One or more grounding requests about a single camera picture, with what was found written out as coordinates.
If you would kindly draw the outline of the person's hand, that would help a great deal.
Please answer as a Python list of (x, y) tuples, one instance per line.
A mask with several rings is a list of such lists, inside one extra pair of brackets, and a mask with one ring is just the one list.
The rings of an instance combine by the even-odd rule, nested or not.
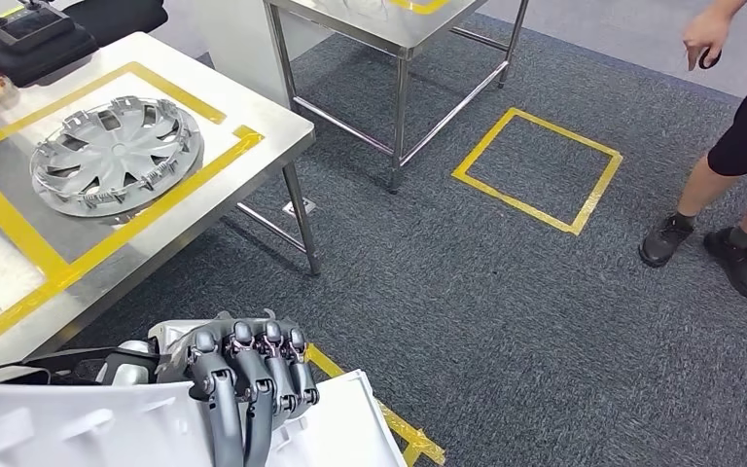
[(688, 69), (709, 69), (720, 59), (736, 9), (717, 2), (698, 14), (683, 34)]

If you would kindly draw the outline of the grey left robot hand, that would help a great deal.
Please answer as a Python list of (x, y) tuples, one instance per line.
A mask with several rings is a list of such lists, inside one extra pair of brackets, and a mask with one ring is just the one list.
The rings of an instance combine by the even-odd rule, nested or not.
[(210, 320), (163, 321), (148, 338), (160, 356), (156, 381), (191, 383), (216, 466), (265, 465), (273, 430), (320, 401), (304, 331), (271, 310), (263, 317), (222, 312)]

